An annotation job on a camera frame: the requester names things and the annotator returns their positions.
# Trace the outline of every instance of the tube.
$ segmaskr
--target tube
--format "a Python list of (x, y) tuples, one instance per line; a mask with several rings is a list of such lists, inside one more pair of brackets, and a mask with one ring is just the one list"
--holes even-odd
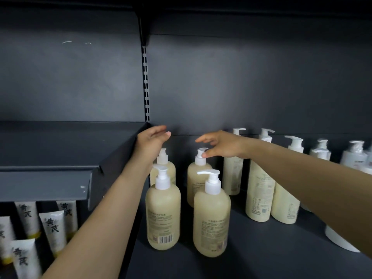
[(71, 240), (77, 231), (76, 201), (57, 201), (58, 209), (65, 212), (67, 240)]
[(57, 258), (67, 244), (63, 215), (64, 211), (39, 214), (54, 258)]
[(15, 240), (12, 222), (10, 216), (0, 217), (0, 258), (3, 265), (13, 262), (12, 259), (12, 241)]
[(13, 265), (18, 279), (41, 278), (41, 267), (35, 239), (12, 241)]
[(39, 238), (40, 224), (35, 201), (14, 202), (28, 239)]

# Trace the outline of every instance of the pump bottle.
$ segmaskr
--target pump bottle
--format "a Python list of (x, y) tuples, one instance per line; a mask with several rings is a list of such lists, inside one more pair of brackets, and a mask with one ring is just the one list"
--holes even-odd
[[(262, 128), (259, 139), (271, 143), (270, 129)], [(245, 213), (258, 222), (268, 221), (270, 218), (271, 204), (274, 195), (275, 180), (272, 179), (258, 164), (251, 160), (247, 202)]]
[(181, 193), (171, 183), (166, 166), (153, 167), (159, 174), (146, 193), (147, 240), (154, 249), (167, 250), (180, 237)]
[[(168, 161), (168, 155), (165, 153), (167, 148), (161, 148), (159, 156), (156, 158), (156, 164), (164, 165), (168, 168), (168, 176), (170, 182), (176, 184), (176, 167), (173, 163)], [(158, 170), (153, 167), (150, 172), (150, 186), (155, 184), (155, 178), (158, 176)]]
[[(234, 128), (233, 134), (240, 136), (240, 130), (245, 130), (245, 128)], [(231, 196), (239, 194), (243, 161), (244, 159), (238, 157), (224, 158), (222, 189), (226, 194)]]
[[(313, 150), (313, 153), (314, 153), (314, 156), (317, 157), (317, 158), (321, 158), (321, 159), (325, 159), (325, 160), (329, 160), (329, 157), (330, 157), (330, 152), (328, 149), (324, 148), (319, 148), (319, 149), (314, 149)], [(302, 202), (300, 203), (300, 207), (302, 207), (304, 210), (308, 211), (308, 212), (312, 212), (310, 211), (310, 209), (305, 206)]]
[[(292, 144), (288, 146), (288, 149), (303, 153), (304, 147), (301, 145), (303, 139), (294, 136), (285, 137), (292, 139)], [(278, 183), (275, 183), (273, 206), (271, 209), (272, 217), (282, 223), (293, 224), (297, 220), (299, 208), (300, 201)]]
[(212, 169), (207, 163), (207, 159), (202, 157), (202, 154), (208, 148), (198, 149), (198, 155), (195, 157), (195, 162), (190, 164), (187, 169), (187, 202), (191, 207), (194, 207), (194, 197), (198, 190), (204, 190), (205, 181), (208, 179), (207, 174), (199, 175), (198, 171), (204, 169)]
[(330, 158), (331, 158), (331, 152), (327, 149), (327, 143), (328, 143), (327, 139), (319, 138), (318, 139), (318, 145), (315, 148), (310, 150), (309, 155), (311, 155), (313, 157), (317, 157), (318, 153), (315, 152), (316, 149), (326, 149), (327, 150), (327, 159), (326, 160), (329, 161)]
[(350, 141), (349, 149), (342, 153), (340, 164), (360, 170), (367, 159), (367, 154), (363, 152), (363, 144), (364, 141)]
[(209, 178), (204, 190), (199, 190), (195, 195), (194, 245), (202, 255), (216, 257), (226, 249), (231, 201), (221, 189), (218, 170), (203, 170), (198, 174), (209, 174)]

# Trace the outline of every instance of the bottle cap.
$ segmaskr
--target bottle cap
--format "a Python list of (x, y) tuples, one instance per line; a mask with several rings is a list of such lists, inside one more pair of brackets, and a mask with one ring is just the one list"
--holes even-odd
[(351, 140), (349, 141), (349, 143), (350, 143), (350, 148), (349, 148), (350, 152), (353, 152), (356, 154), (361, 154), (363, 152), (364, 141)]
[(365, 172), (365, 173), (372, 174), (372, 167), (362, 166), (362, 168), (360, 170)]
[(319, 138), (317, 149), (327, 149), (327, 143), (328, 143), (327, 139)]
[(233, 128), (232, 133), (240, 136), (240, 133), (239, 133), (240, 130), (245, 130), (245, 128)]
[(315, 153), (317, 153), (317, 158), (328, 160), (328, 150), (318, 148), (314, 150)]
[(158, 190), (166, 190), (170, 187), (170, 177), (168, 176), (168, 168), (164, 165), (153, 164), (153, 168), (159, 171), (155, 178), (155, 188)]
[(209, 174), (205, 182), (205, 192), (210, 195), (218, 195), (221, 192), (221, 181), (218, 179), (220, 171), (217, 169), (206, 169), (198, 171), (198, 174)]
[(271, 129), (266, 129), (266, 128), (261, 128), (261, 134), (258, 136), (258, 138), (262, 141), (266, 141), (266, 142), (269, 142), (271, 143), (271, 140), (272, 140), (272, 136), (269, 136), (269, 132), (275, 132)]
[(161, 148), (159, 156), (156, 159), (157, 164), (167, 164), (168, 163), (168, 155), (165, 153), (167, 148)]
[(304, 152), (304, 147), (301, 146), (304, 139), (295, 136), (284, 136), (286, 138), (292, 139), (292, 144), (288, 146), (288, 149), (296, 152)]
[(207, 163), (207, 159), (202, 157), (202, 154), (208, 150), (208, 148), (200, 148), (198, 149), (198, 155), (195, 157), (195, 164), (196, 165), (205, 165)]

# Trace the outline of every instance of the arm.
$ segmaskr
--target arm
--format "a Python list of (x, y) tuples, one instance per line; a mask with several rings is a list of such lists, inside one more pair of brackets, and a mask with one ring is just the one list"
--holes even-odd
[(170, 132), (149, 128), (105, 198), (77, 231), (43, 279), (117, 279), (144, 182)]
[(357, 249), (372, 257), (372, 176), (281, 146), (224, 131), (196, 142), (210, 142), (203, 157), (250, 158)]

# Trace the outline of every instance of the barcode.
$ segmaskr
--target barcode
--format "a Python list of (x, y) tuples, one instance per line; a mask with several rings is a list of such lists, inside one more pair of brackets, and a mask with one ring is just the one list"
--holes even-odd
[(167, 244), (173, 241), (173, 234), (169, 236), (159, 237), (159, 244)]

